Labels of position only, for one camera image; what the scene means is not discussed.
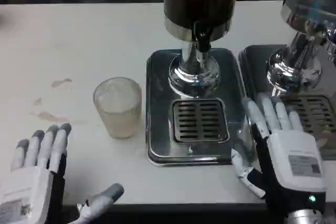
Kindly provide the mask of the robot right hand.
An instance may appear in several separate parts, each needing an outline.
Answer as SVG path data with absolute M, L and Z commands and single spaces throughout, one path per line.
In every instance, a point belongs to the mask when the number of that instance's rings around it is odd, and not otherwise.
M 303 130 L 296 111 L 259 94 L 259 103 L 243 98 L 260 169 L 231 149 L 237 178 L 268 211 L 284 223 L 323 223 L 327 187 L 323 160 L 313 135 Z

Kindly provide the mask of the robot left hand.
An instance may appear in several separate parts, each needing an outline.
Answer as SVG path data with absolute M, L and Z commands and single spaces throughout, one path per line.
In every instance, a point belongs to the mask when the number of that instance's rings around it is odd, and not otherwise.
M 1 223 L 63 223 L 69 123 L 20 140 L 1 185 Z

